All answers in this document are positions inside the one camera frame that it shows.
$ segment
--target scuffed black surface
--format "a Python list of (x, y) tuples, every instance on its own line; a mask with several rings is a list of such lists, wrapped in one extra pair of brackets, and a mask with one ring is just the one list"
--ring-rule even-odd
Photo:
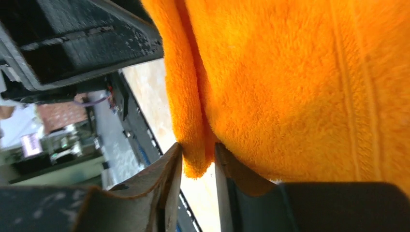
[[(140, 14), (132, 18), (132, 24), (87, 0), (4, 1), (0, 50), (30, 90), (71, 85), (161, 58), (158, 31), (141, 3), (129, 2), (118, 1), (129, 12)], [(55, 43), (66, 35), (101, 27), (112, 30)], [(33, 43), (48, 45), (27, 49)]]

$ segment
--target orange fleece fabric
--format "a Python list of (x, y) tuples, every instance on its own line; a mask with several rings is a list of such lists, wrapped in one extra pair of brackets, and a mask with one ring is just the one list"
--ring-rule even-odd
[(269, 179), (410, 194), (409, 0), (142, 0), (188, 177), (220, 140)]

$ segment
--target purple cable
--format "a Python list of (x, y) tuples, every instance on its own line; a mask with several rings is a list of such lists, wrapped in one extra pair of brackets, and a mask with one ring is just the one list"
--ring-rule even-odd
[(84, 103), (81, 103), (81, 102), (78, 102), (78, 101), (74, 100), (74, 104), (79, 105), (79, 106), (83, 106), (83, 107), (90, 107), (90, 106), (94, 106), (94, 105), (96, 105), (96, 104), (98, 104), (98, 103), (103, 102), (103, 101), (106, 100), (107, 98), (108, 98), (108, 96), (107, 96), (107, 97), (103, 97), (103, 98), (101, 98), (101, 99), (99, 99), (99, 100), (97, 100), (97, 101), (84, 102)]

